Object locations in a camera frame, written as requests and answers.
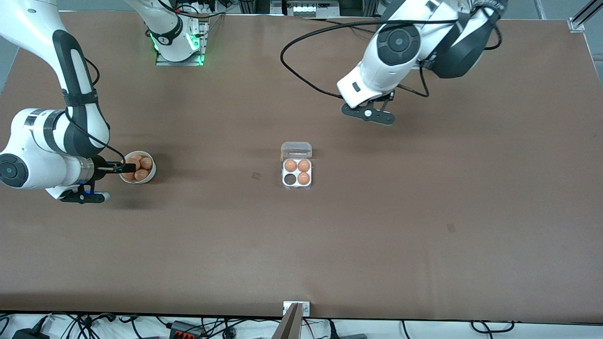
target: table surface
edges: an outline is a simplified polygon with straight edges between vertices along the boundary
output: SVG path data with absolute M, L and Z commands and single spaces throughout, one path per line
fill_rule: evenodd
M 500 22 L 501 48 L 462 78 L 428 73 L 428 99 L 397 93 L 384 127 L 281 66 L 282 47 L 324 22 L 226 17 L 203 67 L 174 68 L 154 66 L 135 13 L 62 18 L 101 70 L 111 144 L 153 154 L 157 175 L 106 177 L 101 205 L 0 186 L 0 308 L 279 315 L 309 300 L 314 317 L 603 317 L 603 92 L 565 22 Z M 322 34 L 286 59 L 335 90 L 363 34 Z M 0 144 L 21 109 L 62 106 L 50 67 L 21 50 Z M 308 191 L 280 184 L 285 141 L 314 148 Z

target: bowl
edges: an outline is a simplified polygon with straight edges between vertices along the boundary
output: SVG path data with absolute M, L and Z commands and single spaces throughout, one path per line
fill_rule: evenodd
M 123 174 L 119 174 L 119 177 L 121 178 L 121 180 L 127 182 L 127 183 L 147 183 L 149 181 L 151 181 L 151 179 L 155 176 L 155 172 L 157 171 L 157 164 L 155 163 L 155 159 L 153 159 L 153 157 L 148 154 L 145 151 L 134 151 L 134 152 L 130 152 L 125 156 L 125 159 L 128 160 L 129 158 L 133 157 L 133 156 L 142 156 L 142 157 L 147 157 L 147 158 L 151 158 L 151 161 L 153 161 L 153 168 L 151 169 L 151 171 L 149 171 L 149 175 L 144 178 L 143 180 L 137 182 L 137 181 L 129 181 L 126 178 L 124 178 Z

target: egg carton lid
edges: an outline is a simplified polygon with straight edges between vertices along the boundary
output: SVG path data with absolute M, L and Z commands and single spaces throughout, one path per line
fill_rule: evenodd
M 280 146 L 280 161 L 285 159 L 309 159 L 312 145 L 306 141 L 287 141 Z

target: red wire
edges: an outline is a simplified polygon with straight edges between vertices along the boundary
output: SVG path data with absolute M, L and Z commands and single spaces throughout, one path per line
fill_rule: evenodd
M 304 322 L 306 322 L 306 326 L 308 327 L 308 330 L 310 331 L 310 334 L 312 335 L 312 339 L 316 339 L 314 337 L 314 333 L 312 332 L 312 328 L 310 327 L 310 323 L 308 322 L 308 320 L 304 319 Z

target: gray floor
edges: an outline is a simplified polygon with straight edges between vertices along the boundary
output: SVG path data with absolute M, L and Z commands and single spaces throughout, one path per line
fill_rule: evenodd
M 566 20 L 576 14 L 588 0 L 541 0 L 546 18 Z M 123 0 L 58 0 L 60 10 L 132 10 Z M 509 0 L 507 19 L 538 19 L 533 0 Z M 603 11 L 586 24 L 586 38 L 593 55 L 603 55 Z M 10 72 L 17 48 L 0 37 L 0 93 Z M 603 61 L 595 61 L 603 83 Z

